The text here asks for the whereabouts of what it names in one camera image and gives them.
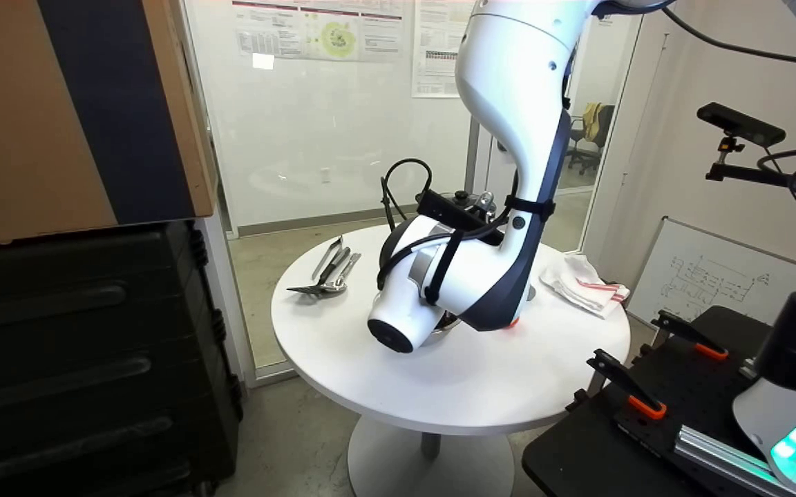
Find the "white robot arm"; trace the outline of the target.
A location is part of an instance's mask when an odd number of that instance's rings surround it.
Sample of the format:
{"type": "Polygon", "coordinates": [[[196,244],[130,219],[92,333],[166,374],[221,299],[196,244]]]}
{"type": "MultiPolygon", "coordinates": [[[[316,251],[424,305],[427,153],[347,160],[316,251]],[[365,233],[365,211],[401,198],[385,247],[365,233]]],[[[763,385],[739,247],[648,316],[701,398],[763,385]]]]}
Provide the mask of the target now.
{"type": "Polygon", "coordinates": [[[673,12],[678,0],[473,0],[456,50],[456,93],[510,168],[492,219],[424,198],[379,251],[367,333],[416,353],[449,320],[510,329],[526,305],[569,149],[566,81],[587,26],[673,12]]]}

